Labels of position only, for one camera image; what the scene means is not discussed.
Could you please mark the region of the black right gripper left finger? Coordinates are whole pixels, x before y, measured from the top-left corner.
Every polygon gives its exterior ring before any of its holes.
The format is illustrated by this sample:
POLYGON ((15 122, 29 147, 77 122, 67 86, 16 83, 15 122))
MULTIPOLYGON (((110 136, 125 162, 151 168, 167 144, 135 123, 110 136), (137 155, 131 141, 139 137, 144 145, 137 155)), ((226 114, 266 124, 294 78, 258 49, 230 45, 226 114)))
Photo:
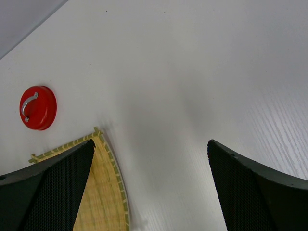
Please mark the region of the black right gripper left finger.
POLYGON ((94 157, 93 140, 0 177, 2 231, 71 231, 94 157))

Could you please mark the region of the red round lid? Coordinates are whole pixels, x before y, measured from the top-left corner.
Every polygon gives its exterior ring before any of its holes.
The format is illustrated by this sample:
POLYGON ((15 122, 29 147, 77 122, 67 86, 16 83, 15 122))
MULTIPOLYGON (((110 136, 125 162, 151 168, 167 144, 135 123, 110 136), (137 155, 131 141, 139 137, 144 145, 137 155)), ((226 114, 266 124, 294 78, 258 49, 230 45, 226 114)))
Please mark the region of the red round lid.
POLYGON ((32 130, 46 130, 55 120, 57 101, 50 88, 36 85, 22 95, 19 106, 23 124, 32 130))

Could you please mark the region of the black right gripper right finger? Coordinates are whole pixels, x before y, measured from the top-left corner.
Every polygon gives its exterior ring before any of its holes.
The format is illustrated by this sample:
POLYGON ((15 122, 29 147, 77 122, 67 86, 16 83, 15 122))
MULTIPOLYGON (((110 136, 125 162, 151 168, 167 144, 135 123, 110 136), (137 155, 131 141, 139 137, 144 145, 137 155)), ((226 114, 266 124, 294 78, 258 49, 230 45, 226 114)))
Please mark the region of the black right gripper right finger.
POLYGON ((308 182, 210 140, 207 156, 229 231, 306 231, 308 182))

